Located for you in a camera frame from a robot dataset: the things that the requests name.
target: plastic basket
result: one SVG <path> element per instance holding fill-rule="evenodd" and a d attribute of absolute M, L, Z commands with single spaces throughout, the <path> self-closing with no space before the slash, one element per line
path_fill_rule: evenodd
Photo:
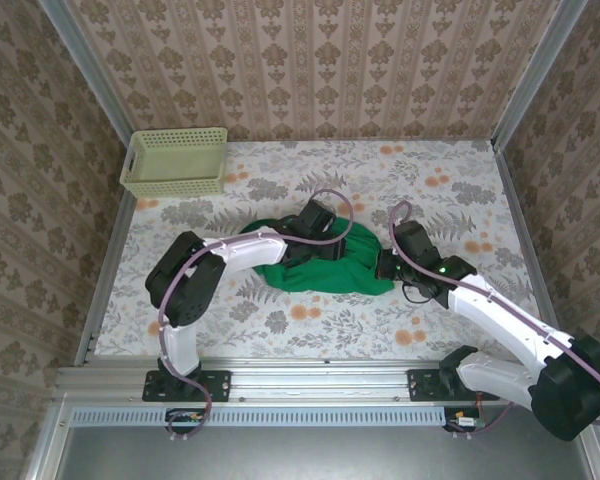
<path fill-rule="evenodd" d="M 135 132 L 120 183 L 136 198 L 220 194 L 226 145 L 226 128 Z"/>

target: table surface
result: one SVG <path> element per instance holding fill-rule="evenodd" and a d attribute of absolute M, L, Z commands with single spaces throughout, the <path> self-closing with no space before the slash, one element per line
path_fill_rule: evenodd
<path fill-rule="evenodd" d="M 144 281 L 180 233 L 234 235 L 255 219 L 298 213 L 323 187 L 345 194 L 355 221 L 385 248 L 388 211 L 408 199 L 442 255 L 461 255 L 538 314 L 487 141 L 230 143 L 224 195 L 138 201 L 96 355 L 158 355 L 157 311 Z M 337 198 L 323 200 L 346 216 Z M 437 303 L 408 303 L 397 284 L 377 297 L 291 294 L 242 271 L 221 281 L 198 325 L 201 356 L 436 360 L 463 344 L 508 356 L 483 330 Z"/>

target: green fabric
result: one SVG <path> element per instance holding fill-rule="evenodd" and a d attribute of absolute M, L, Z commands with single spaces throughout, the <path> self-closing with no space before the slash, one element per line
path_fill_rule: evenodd
<path fill-rule="evenodd" d="M 272 220 L 258 220 L 247 225 L 241 233 L 251 232 Z M 330 233 L 344 232 L 349 221 L 336 218 Z M 376 236 L 362 225 L 353 224 L 346 237 L 344 256 L 337 261 L 313 258 L 301 265 L 287 268 L 284 265 L 261 265 L 254 270 L 264 275 L 272 287 L 286 292 L 313 290 L 324 293 L 363 293 L 381 295 L 393 289 L 390 280 L 374 277 L 376 257 L 381 250 Z"/>

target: gray panel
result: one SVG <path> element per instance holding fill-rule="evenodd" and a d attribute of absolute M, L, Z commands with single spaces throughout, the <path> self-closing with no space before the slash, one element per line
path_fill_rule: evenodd
<path fill-rule="evenodd" d="M 440 428 L 207 428 L 170 441 L 161 428 L 77 428 L 58 478 L 583 480 L 579 441 L 561 442 L 526 411 L 493 432 L 453 439 Z"/>

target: floral wallpaper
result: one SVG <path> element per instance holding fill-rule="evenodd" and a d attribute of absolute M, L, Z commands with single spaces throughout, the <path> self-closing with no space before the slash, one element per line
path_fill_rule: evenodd
<path fill-rule="evenodd" d="M 157 312 L 144 281 L 180 233 L 234 235 L 256 219 L 298 213 L 325 187 L 351 200 L 355 221 L 385 248 L 390 209 L 410 200 L 443 255 L 466 258 L 509 299 L 538 314 L 487 140 L 234 142 L 224 195 L 138 200 L 96 355 L 159 354 Z M 337 198 L 319 200 L 347 216 Z M 508 358 L 469 320 L 435 302 L 409 303 L 399 288 L 375 297 L 291 294 L 251 269 L 222 279 L 197 325 L 198 352 L 210 357 L 441 359 L 468 344 Z"/>
<path fill-rule="evenodd" d="M 0 1 L 0 479 L 78 345 L 124 149 L 36 1 Z"/>
<path fill-rule="evenodd" d="M 557 0 L 68 0 L 136 129 L 489 138 Z"/>
<path fill-rule="evenodd" d="M 588 3 L 505 156 L 562 327 L 600 339 L 600 1 Z"/>

